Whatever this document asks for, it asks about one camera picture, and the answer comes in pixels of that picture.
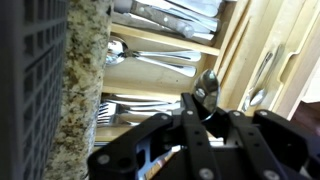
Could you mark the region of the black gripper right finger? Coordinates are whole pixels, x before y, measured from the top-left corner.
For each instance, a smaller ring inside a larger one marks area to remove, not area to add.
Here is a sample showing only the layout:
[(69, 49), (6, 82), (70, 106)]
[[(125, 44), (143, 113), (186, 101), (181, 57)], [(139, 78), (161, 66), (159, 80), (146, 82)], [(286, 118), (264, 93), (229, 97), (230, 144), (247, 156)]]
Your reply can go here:
[(242, 112), (230, 111), (228, 117), (239, 135), (241, 147), (245, 151), (253, 174), (259, 180), (287, 180), (287, 175), (259, 129), (248, 123), (247, 117)]

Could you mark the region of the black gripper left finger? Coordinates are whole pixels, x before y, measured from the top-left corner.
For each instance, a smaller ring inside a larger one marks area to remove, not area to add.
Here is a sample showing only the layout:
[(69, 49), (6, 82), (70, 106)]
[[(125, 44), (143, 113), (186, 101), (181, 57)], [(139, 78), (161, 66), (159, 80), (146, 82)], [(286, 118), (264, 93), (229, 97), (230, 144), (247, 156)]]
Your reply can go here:
[(184, 108), (181, 123), (189, 172), (195, 180), (221, 180), (215, 155), (211, 150), (206, 130), (200, 122), (193, 98), (189, 93), (182, 93), (181, 98)]

